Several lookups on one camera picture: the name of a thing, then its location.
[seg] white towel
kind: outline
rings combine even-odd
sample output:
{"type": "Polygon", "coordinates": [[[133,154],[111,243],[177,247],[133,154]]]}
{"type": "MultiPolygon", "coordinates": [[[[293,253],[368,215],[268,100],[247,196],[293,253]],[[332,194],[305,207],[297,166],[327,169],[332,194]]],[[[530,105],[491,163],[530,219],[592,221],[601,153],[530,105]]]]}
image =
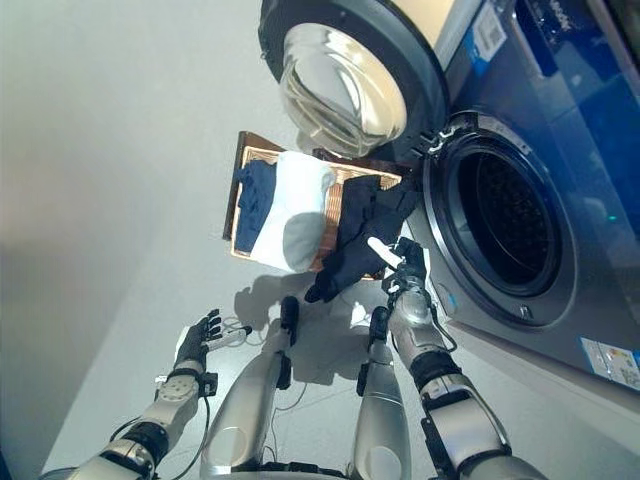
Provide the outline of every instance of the white towel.
{"type": "Polygon", "coordinates": [[[273,204],[251,258],[288,272],[304,272],[325,228],[325,198],[335,175],[323,161],[299,152],[278,155],[273,204]]]}

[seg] white sticker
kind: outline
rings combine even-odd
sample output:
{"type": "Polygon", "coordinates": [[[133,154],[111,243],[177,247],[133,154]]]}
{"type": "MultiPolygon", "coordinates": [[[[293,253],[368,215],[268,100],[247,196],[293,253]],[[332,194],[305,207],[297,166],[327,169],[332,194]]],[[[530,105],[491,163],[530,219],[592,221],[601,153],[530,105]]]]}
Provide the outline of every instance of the white sticker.
{"type": "Polygon", "coordinates": [[[473,24],[473,37],[478,56],[485,62],[493,58],[507,39],[491,2],[485,3],[478,13],[478,18],[473,24]]]}
{"type": "Polygon", "coordinates": [[[584,352],[589,359],[593,373],[640,390],[640,368],[638,352],[613,347],[588,338],[580,338],[584,352]]]}

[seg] front-loading washing machine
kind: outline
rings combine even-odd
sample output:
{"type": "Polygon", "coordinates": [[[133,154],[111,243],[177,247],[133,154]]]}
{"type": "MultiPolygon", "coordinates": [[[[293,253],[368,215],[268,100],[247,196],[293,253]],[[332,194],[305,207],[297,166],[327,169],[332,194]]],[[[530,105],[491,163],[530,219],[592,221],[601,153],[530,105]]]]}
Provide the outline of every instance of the front-loading washing machine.
{"type": "Polygon", "coordinates": [[[476,2],[443,71],[405,3],[266,0],[287,111],[420,172],[449,316],[640,390],[637,4],[476,2]]]}

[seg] folded clothes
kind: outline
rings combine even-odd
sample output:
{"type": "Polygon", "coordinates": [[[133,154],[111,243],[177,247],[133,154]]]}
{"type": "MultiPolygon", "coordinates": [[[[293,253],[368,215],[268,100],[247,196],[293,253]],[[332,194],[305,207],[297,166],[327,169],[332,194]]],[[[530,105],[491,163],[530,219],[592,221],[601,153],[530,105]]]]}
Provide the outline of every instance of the folded clothes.
{"type": "Polygon", "coordinates": [[[273,203],[251,258],[289,272],[309,269],[325,229],[325,198],[335,175],[323,161],[282,152],[276,163],[273,203]]]}
{"type": "Polygon", "coordinates": [[[271,210],[276,189],[276,166],[263,160],[252,160],[236,172],[235,178],[242,183],[235,248],[249,253],[271,210]]]}
{"type": "Polygon", "coordinates": [[[374,275],[382,270],[385,263],[367,245],[368,238],[373,236],[385,244],[395,243],[402,222],[413,211],[419,198],[414,180],[407,178],[389,190],[377,190],[367,204],[365,200],[373,180],[356,180],[358,178],[347,180],[344,184],[344,191],[348,192],[348,184],[353,182],[353,186],[358,187],[358,192],[353,202],[350,197],[343,196],[338,229],[343,226],[342,215],[345,215],[349,224],[343,226],[342,239],[356,230],[358,233],[345,243],[339,243],[336,250],[324,259],[324,269],[316,275],[314,285],[305,295],[307,302],[328,302],[342,290],[358,282],[363,275],[374,275]],[[360,216],[362,221],[356,229],[354,225],[360,216]]]}

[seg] sticker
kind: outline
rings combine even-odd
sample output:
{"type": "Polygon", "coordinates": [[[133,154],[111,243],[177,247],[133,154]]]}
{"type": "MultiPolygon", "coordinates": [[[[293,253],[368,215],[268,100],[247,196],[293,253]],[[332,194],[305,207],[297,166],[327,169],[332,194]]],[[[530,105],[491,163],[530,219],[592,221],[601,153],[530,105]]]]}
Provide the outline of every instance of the sticker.
{"type": "Polygon", "coordinates": [[[506,41],[500,19],[490,2],[484,4],[473,22],[473,27],[467,32],[463,43],[473,64],[473,69],[482,75],[489,62],[506,41]]]}
{"type": "Polygon", "coordinates": [[[640,391],[640,351],[580,338],[593,373],[640,391]]]}

